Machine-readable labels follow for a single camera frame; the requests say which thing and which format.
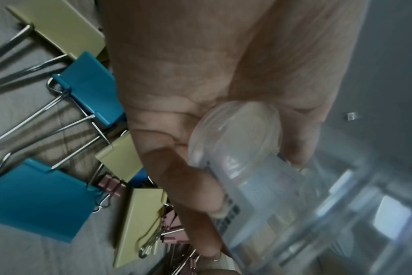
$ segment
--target bottle label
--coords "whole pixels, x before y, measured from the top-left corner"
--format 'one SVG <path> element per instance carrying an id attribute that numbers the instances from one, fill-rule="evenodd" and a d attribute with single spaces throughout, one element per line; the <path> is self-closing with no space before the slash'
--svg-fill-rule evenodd
<path id="1" fill-rule="evenodd" d="M 200 167 L 214 177 L 224 190 L 224 209 L 227 213 L 224 218 L 211 217 L 211 220 L 223 242 L 228 248 L 232 248 L 243 242 L 254 230 L 250 222 L 255 218 L 256 209 L 223 169 L 207 154 L 203 156 Z"/>

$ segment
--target clear plastic bottle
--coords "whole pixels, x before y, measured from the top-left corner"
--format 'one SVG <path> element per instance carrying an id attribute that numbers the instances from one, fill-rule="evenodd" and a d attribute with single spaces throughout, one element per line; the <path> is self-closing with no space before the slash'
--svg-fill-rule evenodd
<path id="1" fill-rule="evenodd" d="M 280 135 L 272 105 L 234 101 L 190 140 L 189 164 L 226 193 L 226 212 L 211 219 L 243 274 L 299 274 L 343 232 L 379 241 L 375 251 L 351 248 L 365 256 L 364 273 L 412 274 L 412 172 L 326 127 L 296 170 L 278 157 Z"/>

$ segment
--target hand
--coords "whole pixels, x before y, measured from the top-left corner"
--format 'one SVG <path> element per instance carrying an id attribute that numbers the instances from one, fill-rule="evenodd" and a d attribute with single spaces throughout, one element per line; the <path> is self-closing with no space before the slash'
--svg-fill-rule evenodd
<path id="1" fill-rule="evenodd" d="M 231 100 L 276 104 L 282 154 L 312 154 L 368 0 L 105 0 L 104 31 L 135 147 L 205 256 L 222 243 L 206 213 L 223 193 L 187 165 L 198 121 Z"/>

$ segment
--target skin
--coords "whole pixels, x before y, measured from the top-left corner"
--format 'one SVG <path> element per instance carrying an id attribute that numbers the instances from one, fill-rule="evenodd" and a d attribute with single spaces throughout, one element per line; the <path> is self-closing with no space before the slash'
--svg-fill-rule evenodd
<path id="1" fill-rule="evenodd" d="M 218 183 L 187 165 L 198 121 L 231 100 L 279 110 L 281 152 L 304 165 L 337 95 L 368 0 L 104 0 L 104 32 L 135 147 L 198 251 L 222 247 Z"/>

